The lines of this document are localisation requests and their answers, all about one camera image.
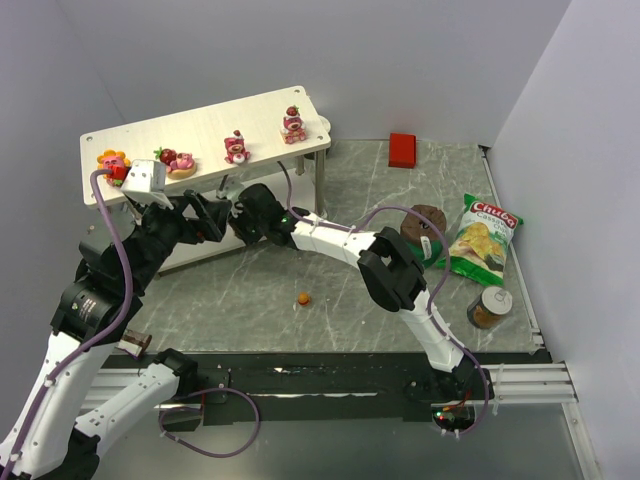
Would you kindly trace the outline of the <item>pink bear donut toy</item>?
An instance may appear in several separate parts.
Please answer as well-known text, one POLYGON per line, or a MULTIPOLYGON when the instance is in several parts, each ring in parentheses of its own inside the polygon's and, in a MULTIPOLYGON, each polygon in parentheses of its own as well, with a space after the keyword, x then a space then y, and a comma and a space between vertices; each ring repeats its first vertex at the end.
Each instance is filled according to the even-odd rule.
POLYGON ((174 149, 162 148, 154 151, 155 159, 166 167, 166 175, 171 180, 183 180, 193 176, 197 164, 191 153, 176 152, 174 149))

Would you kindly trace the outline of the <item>pink bear cupcake toy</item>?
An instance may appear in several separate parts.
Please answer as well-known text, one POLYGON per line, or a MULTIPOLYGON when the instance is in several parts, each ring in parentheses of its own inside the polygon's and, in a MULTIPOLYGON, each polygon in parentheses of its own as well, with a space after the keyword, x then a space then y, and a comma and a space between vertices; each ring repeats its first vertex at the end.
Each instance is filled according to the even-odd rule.
POLYGON ((245 147, 244 136, 239 130, 234 130, 232 134, 224 139, 225 161, 231 165, 241 165, 247 162, 251 153, 245 147))

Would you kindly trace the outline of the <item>pink bear strawberry cake toy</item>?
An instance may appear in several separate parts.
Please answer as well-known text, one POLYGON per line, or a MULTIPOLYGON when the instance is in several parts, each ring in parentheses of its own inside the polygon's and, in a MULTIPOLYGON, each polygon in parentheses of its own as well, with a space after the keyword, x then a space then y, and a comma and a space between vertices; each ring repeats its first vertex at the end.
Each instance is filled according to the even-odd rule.
POLYGON ((306 140, 306 124, 302 120, 299 108, 296 105, 291 105, 286 109, 280 134, 283 141, 288 145, 306 140))

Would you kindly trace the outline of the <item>orange bear toy top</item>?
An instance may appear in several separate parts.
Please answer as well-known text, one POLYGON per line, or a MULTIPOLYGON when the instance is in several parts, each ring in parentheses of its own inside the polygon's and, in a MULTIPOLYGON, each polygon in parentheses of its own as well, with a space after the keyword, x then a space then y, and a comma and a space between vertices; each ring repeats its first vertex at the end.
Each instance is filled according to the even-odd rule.
POLYGON ((311 297, 305 292, 301 292, 297 297, 297 303, 300 306, 307 306, 311 303, 311 297))

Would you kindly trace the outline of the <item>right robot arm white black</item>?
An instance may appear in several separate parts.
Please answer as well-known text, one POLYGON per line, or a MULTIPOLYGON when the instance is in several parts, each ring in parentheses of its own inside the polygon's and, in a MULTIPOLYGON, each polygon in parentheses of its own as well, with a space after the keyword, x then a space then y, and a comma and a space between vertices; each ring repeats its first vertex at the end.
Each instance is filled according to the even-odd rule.
POLYGON ((385 227, 371 232, 328 222, 306 209, 284 206, 261 183, 239 194, 228 224, 247 245, 266 239, 356 268, 371 300, 399 315, 433 370, 449 375, 463 390, 475 385, 488 387, 479 362, 451 332, 434 305, 424 266, 398 231, 385 227))

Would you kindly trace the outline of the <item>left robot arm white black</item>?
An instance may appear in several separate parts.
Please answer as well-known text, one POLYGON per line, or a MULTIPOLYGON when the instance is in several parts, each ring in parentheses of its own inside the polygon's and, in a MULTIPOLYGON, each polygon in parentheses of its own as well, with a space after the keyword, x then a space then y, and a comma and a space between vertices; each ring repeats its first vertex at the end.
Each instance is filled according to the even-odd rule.
POLYGON ((80 414, 93 380, 141 309, 141 298, 179 243, 219 242, 231 204, 194 191, 152 204, 142 221, 102 221, 80 244, 75 281, 51 321, 41 370, 12 431, 1 444, 4 479, 89 479, 119 436, 153 406, 195 386, 198 364, 167 349, 141 379, 91 413, 80 414))

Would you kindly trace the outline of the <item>white two-tier shelf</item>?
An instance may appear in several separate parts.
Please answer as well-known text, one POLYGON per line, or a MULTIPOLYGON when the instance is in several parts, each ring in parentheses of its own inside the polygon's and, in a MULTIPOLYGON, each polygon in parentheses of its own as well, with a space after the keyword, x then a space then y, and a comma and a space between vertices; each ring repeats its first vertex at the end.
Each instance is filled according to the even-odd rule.
POLYGON ((193 189, 212 199, 220 185, 263 183, 279 201, 290 199, 314 213, 324 211, 324 162, 331 138, 302 86, 85 133, 79 144, 83 197, 89 208, 96 205, 89 178, 100 154, 123 151, 134 161, 152 159, 154 150, 165 147, 193 154, 197 164, 193 176, 167 182, 169 194, 193 189), (288 145, 280 128, 291 105, 299 108, 307 138, 288 145), (251 153, 241 165, 225 161, 224 139, 234 130, 242 133, 251 153))

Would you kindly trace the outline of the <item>white round object behind shelf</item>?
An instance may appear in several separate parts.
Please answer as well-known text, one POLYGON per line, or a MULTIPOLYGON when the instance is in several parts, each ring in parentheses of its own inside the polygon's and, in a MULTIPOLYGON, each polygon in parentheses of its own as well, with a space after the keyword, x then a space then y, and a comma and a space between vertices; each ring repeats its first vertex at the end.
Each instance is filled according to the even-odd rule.
POLYGON ((321 124, 322 124, 324 130, 327 133, 330 133, 331 132, 331 123, 330 123, 330 121, 326 117, 324 117, 322 115, 319 116, 319 119, 321 121, 321 124))

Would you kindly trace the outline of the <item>brown snack bar wrapper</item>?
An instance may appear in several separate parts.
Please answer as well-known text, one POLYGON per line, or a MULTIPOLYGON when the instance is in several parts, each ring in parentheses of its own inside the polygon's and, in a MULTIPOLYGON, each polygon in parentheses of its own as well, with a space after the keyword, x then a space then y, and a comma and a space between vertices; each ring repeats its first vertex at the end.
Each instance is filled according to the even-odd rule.
POLYGON ((151 344, 151 340, 151 334, 127 329, 119 342, 118 348, 133 358, 140 358, 151 344))

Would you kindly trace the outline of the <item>red block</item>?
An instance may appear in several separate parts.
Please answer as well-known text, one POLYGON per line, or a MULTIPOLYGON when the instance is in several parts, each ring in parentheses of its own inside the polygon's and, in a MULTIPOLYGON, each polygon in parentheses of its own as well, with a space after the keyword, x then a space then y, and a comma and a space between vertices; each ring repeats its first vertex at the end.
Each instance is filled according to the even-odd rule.
POLYGON ((393 168, 413 169, 416 163, 417 137, 406 133, 391 133, 388 165, 393 168))

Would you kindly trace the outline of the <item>brown green wrapped roll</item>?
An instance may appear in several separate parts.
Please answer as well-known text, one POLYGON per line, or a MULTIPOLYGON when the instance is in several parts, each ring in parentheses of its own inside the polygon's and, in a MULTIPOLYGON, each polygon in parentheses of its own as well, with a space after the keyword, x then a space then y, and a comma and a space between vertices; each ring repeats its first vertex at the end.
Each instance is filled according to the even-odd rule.
POLYGON ((447 220, 444 212, 431 205, 417 204, 412 207, 427 222, 408 213, 400 225, 400 236, 425 268, 433 265, 443 251, 443 243, 437 233, 446 233, 447 220))

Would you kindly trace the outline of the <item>green cassava chips bag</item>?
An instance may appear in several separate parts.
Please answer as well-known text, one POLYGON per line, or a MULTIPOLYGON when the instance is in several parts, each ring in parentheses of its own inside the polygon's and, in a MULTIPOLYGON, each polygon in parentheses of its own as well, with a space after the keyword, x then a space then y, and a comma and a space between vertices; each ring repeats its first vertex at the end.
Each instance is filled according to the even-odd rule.
POLYGON ((483 286, 503 286, 508 251, 523 219, 466 193, 464 213, 448 248, 450 271, 483 286))

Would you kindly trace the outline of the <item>brown jar with lid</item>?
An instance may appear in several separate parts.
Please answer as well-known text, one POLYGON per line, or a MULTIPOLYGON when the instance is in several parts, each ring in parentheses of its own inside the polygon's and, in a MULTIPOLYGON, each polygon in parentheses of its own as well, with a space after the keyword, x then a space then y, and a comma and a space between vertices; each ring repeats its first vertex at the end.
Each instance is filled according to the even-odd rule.
POLYGON ((509 314, 512 306, 513 296, 508 290, 488 286, 467 308, 467 318, 476 328, 490 329, 509 314))

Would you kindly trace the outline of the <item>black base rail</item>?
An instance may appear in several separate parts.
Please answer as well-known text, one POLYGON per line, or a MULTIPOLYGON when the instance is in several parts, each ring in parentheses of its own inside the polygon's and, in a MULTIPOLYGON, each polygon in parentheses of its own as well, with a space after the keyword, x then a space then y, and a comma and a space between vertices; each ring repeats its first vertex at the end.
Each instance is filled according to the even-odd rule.
POLYGON ((206 426, 236 422, 400 418, 429 422, 440 404, 483 404, 488 370, 464 360, 453 373, 432 369, 420 352, 194 353, 206 388, 196 400, 206 426))

